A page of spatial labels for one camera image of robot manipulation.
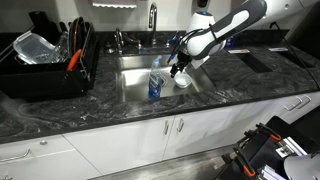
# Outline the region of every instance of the cable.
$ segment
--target cable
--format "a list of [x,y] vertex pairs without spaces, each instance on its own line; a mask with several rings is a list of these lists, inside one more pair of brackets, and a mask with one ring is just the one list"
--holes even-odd
[[279,27],[279,25],[277,24],[277,22],[273,22],[270,24],[270,29],[273,27],[273,26],[276,26],[279,33],[280,33],[280,36],[281,38],[283,39],[283,41],[286,43],[286,45],[288,46],[288,48],[290,49],[290,51],[293,53],[293,55],[301,62],[301,64],[304,66],[304,68],[307,70],[307,72],[309,73],[309,75],[311,76],[312,80],[316,83],[318,89],[320,90],[320,85],[319,83],[317,82],[317,80],[314,78],[314,76],[311,74],[311,72],[309,71],[309,69],[307,68],[306,64],[299,58],[299,56],[296,54],[296,52],[293,50],[292,46],[290,45],[290,43],[286,40],[286,38],[284,36],[282,36],[282,33],[281,33],[281,29]]

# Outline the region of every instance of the black dish rack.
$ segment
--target black dish rack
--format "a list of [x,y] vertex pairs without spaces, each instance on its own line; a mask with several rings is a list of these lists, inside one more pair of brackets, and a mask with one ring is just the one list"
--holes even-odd
[[73,71],[66,71],[65,63],[11,64],[17,53],[6,50],[0,62],[0,90],[10,98],[65,98],[85,94],[94,87],[99,58],[99,43],[92,23],[87,23],[87,35],[80,59]]

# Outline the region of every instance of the dish soap bottle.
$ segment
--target dish soap bottle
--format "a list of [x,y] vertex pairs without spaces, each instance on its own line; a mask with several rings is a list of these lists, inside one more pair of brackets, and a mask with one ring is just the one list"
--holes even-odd
[[158,56],[152,62],[149,74],[149,98],[160,98],[161,93],[161,68],[159,60],[162,56]]

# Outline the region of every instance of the kitchen sink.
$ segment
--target kitchen sink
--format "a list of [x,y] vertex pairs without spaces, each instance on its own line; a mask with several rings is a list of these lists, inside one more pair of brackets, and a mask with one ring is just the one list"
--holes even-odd
[[[153,59],[158,55],[120,57],[117,69],[117,95],[122,102],[146,100],[148,97],[149,73]],[[169,55],[162,55],[161,66],[161,97],[197,93],[212,89],[213,83],[201,69],[186,68],[185,72],[192,78],[192,83],[185,89],[175,85],[170,77],[171,66],[167,64]]]

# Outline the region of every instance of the granite countertop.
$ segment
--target granite countertop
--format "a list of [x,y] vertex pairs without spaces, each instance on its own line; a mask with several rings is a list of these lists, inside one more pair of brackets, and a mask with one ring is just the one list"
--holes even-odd
[[[201,67],[214,83],[212,90],[131,102],[117,98],[115,71],[119,55],[107,54],[101,48],[95,86],[84,96],[25,100],[10,99],[0,92],[0,143],[317,91],[305,69],[270,52],[268,47],[241,48],[249,49],[273,72],[256,73],[236,55],[222,50]],[[296,50],[303,60],[315,66],[309,70],[320,82],[320,60]]]

